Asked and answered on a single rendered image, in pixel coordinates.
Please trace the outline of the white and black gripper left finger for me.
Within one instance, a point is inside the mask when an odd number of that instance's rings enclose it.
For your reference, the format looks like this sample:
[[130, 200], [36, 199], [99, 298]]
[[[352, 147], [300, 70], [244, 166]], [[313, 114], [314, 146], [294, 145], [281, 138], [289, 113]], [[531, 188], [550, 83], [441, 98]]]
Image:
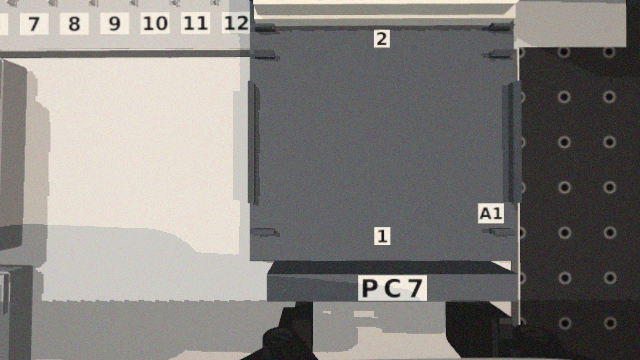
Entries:
[[283, 307], [278, 327], [263, 334], [262, 348], [240, 360], [318, 360], [313, 354], [313, 302]]

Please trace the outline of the white well plate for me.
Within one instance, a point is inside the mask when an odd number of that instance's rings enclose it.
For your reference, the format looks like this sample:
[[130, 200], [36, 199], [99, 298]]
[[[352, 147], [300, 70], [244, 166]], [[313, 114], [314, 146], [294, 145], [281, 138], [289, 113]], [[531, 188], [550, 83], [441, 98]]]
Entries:
[[256, 24], [446, 26], [510, 23], [519, 0], [253, 0]]

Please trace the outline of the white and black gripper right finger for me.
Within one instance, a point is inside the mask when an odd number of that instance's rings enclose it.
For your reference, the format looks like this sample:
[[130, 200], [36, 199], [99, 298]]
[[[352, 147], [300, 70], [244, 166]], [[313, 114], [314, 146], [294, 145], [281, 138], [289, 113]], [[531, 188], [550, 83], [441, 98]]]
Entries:
[[566, 351], [543, 328], [521, 324], [489, 301], [445, 302], [446, 338], [461, 358], [594, 360]]

